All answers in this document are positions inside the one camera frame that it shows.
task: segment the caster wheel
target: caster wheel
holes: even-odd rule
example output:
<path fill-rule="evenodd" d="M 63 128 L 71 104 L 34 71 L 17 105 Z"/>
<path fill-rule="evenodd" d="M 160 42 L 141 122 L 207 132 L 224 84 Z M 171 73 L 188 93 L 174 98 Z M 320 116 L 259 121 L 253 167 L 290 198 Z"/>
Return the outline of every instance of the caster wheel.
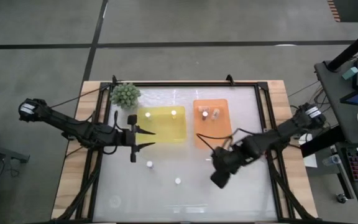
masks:
<path fill-rule="evenodd" d="M 345 194 L 339 194 L 336 196 L 336 200 L 339 203 L 346 203 L 347 202 L 347 197 L 345 196 Z"/>

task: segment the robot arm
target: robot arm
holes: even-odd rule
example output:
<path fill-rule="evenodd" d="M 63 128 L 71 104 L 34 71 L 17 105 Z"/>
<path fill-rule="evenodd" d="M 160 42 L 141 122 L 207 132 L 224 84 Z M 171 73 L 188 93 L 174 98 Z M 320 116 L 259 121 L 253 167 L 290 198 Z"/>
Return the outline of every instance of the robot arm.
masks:
<path fill-rule="evenodd" d="M 223 188 L 230 174 L 236 174 L 240 166 L 256 161 L 267 150 L 282 151 L 288 146 L 291 136 L 304 129 L 322 128 L 325 120 L 325 116 L 317 107 L 306 103 L 297 109 L 291 119 L 280 124 L 277 129 L 246 136 L 231 146 L 232 151 L 217 147 L 211 155 L 216 169 L 211 180 L 218 187 Z"/>
<path fill-rule="evenodd" d="M 43 121 L 52 125 L 53 127 L 63 131 L 62 136 L 67 139 L 69 136 L 74 136 L 78 142 L 87 148 L 105 147 L 105 146 L 130 146 L 131 162 L 136 162 L 135 153 L 139 152 L 141 148 L 151 145 L 153 143 L 135 145 L 135 134 L 154 134 L 144 131 L 136 126 L 137 116 L 130 115 L 128 117 L 128 124 L 130 129 L 115 129 L 115 127 L 108 126 L 101 123 L 90 123 L 89 121 L 78 121 L 74 118 L 59 113 L 49 107 L 45 100 L 40 99 L 26 99 L 19 106 L 20 120 L 22 121 Z"/>

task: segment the green plant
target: green plant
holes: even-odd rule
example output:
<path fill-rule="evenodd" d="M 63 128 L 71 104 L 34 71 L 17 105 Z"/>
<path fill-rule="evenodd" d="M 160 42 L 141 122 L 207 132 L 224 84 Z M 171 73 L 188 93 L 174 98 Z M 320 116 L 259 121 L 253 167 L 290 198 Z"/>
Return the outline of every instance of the green plant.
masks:
<path fill-rule="evenodd" d="M 131 109 L 137 105 L 140 91 L 132 83 L 115 86 L 111 94 L 111 102 L 122 109 Z"/>

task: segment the yellow tray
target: yellow tray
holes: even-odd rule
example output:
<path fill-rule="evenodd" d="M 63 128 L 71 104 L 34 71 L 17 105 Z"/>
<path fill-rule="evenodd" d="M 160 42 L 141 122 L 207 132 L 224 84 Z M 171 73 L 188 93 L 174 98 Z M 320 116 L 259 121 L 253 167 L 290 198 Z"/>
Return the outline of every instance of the yellow tray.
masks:
<path fill-rule="evenodd" d="M 139 108 L 137 125 L 155 135 L 136 134 L 136 144 L 147 142 L 183 142 L 186 140 L 186 116 L 184 106 Z"/>

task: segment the concrete floor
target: concrete floor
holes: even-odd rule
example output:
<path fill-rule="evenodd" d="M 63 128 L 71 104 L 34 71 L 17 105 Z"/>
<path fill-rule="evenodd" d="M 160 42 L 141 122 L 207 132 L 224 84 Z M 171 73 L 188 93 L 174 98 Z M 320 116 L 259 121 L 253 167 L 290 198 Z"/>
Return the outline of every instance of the concrete floor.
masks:
<path fill-rule="evenodd" d="M 0 44 L 90 43 L 101 0 L 0 0 Z M 100 43 L 169 41 L 352 40 L 358 24 L 336 23 L 325 0 L 111 0 Z M 316 81 L 314 63 L 330 60 L 344 45 L 102 49 L 90 80 L 281 79 L 291 94 Z M 0 145 L 29 153 L 13 179 L 4 176 L 0 223 L 50 218 L 67 142 L 42 123 L 18 121 L 26 98 L 52 105 L 78 95 L 88 49 L 0 50 Z M 309 100 L 318 85 L 290 97 Z M 57 109 L 68 115 L 76 102 Z M 331 124 L 336 124 L 331 111 Z M 321 218 L 358 223 L 358 204 L 334 203 L 335 176 L 310 179 Z"/>

